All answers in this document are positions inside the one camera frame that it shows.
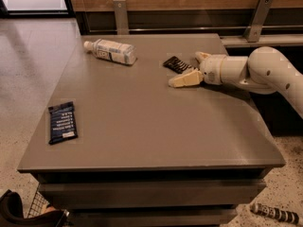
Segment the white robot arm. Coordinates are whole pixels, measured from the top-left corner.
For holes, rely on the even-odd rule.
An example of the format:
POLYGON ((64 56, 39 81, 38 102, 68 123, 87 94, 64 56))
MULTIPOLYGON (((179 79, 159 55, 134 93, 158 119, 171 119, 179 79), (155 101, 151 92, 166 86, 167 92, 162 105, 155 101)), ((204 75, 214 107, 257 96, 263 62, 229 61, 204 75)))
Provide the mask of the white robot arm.
POLYGON ((184 62, 175 68, 180 74, 169 80, 173 88, 233 85, 242 90, 267 95, 279 92, 303 118, 303 75, 278 50, 269 46, 255 49, 249 56, 227 56, 196 52, 199 67, 184 62))

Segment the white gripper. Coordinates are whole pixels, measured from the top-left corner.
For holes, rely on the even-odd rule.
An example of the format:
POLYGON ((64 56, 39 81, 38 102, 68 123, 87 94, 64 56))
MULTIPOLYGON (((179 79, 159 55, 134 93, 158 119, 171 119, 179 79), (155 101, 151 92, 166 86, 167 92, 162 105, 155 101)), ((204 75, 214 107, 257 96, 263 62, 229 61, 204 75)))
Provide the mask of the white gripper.
POLYGON ((212 85, 222 85, 221 66, 225 59, 224 54, 210 55, 198 51, 195 58, 200 64, 200 70, 190 68, 169 80, 173 88, 199 85, 202 81, 212 85))

